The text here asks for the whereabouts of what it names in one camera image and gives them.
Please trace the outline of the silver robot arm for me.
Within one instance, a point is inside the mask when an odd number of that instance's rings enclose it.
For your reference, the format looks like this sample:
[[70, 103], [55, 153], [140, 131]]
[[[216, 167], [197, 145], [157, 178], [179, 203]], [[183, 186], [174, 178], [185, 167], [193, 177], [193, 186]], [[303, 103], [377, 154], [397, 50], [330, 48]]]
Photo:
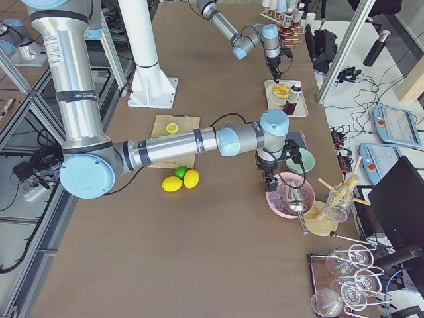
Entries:
[[260, 23], [248, 25], [249, 34], [238, 31], [229, 20], [216, 7], [217, 1], [196, 1], [201, 16], [208, 20], [230, 43], [234, 56], [242, 60], [256, 47], [264, 50], [266, 66], [268, 67], [274, 83], [281, 79], [281, 46], [279, 42], [278, 27], [275, 24], [263, 25]]
[[[101, 1], [22, 1], [32, 26], [42, 35], [56, 90], [66, 140], [60, 182], [81, 199], [105, 195], [120, 176], [152, 163], [218, 149], [221, 156], [255, 150], [266, 191], [275, 191], [274, 170], [283, 159], [289, 119], [281, 110], [266, 110], [259, 121], [222, 128], [193, 129], [140, 142], [113, 143], [105, 134], [99, 99], [91, 77], [85, 36], [101, 17]], [[160, 69], [147, 1], [118, 1], [136, 70], [130, 106], [172, 108], [177, 79]], [[197, 1], [201, 16], [229, 41], [243, 59], [262, 45], [274, 81], [280, 78], [280, 43], [275, 24], [250, 26], [243, 36], [216, 8], [217, 1]]]

